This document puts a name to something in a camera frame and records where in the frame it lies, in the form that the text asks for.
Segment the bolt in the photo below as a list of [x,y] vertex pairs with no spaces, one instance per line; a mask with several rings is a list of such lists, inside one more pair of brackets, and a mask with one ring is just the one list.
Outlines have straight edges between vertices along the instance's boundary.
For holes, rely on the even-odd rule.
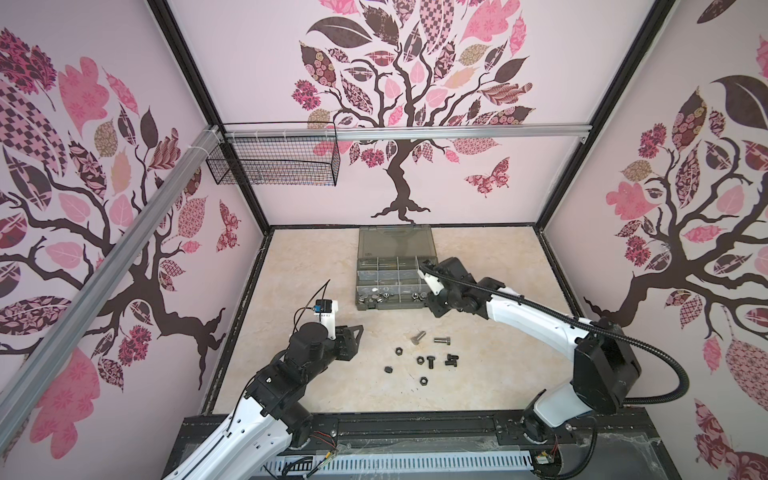
[[411,337],[411,343],[413,343],[414,345],[418,345],[419,344],[419,340],[424,338],[424,335],[426,335],[426,334],[427,334],[427,332],[422,330],[421,332],[417,333],[415,336]]

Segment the metal screw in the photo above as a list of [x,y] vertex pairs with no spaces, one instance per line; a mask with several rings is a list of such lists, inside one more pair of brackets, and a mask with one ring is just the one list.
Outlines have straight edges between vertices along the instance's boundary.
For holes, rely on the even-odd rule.
[[426,334],[427,334],[427,332],[422,330],[421,332],[417,333],[415,336],[411,337],[411,343],[413,343],[414,345],[418,345],[419,344],[419,340],[424,338],[424,335],[426,335]]

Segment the pink wall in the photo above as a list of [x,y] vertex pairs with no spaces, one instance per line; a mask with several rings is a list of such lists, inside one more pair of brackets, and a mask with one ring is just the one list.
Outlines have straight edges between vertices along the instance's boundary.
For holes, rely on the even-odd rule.
[[[683,478],[768,478],[768,4],[709,4],[680,3],[547,234],[585,311],[688,371],[648,407]],[[640,355],[633,396],[672,389]]]
[[[3,13],[5,385],[204,120],[143,2]],[[181,419],[200,411],[260,240],[238,189],[203,166],[3,452],[0,476],[159,477]]]

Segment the beige floor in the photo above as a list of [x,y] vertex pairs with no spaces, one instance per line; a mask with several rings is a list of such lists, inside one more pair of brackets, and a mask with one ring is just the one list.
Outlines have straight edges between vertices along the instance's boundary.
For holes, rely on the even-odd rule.
[[[458,257],[477,280],[490,276],[528,298],[568,312],[533,229],[435,228],[438,258]],[[270,245],[214,413],[232,410],[244,383],[287,346],[293,312],[329,278],[326,298],[339,301],[336,325],[363,324],[358,355],[334,362],[306,389],[311,412],[392,412],[522,409],[542,389],[571,375],[571,364],[544,343],[481,317],[451,311],[436,319],[429,309],[354,307],[358,230],[278,230]],[[428,341],[410,336],[426,330]],[[434,336],[450,336],[451,346]],[[402,356],[395,348],[402,347]],[[459,355],[458,368],[442,364]],[[417,356],[434,355],[433,370]],[[391,366],[394,372],[384,372]],[[419,378],[429,379],[427,386]]]

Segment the wire basket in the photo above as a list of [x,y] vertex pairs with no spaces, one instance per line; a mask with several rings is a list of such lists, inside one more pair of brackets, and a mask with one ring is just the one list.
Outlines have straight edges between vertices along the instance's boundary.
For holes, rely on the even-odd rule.
[[[226,143],[219,144],[208,156],[208,168],[217,184],[336,186],[341,158],[336,126],[332,122],[250,124],[264,125],[267,129],[236,132],[232,137],[225,137]],[[289,126],[286,124],[303,128],[274,128]]]

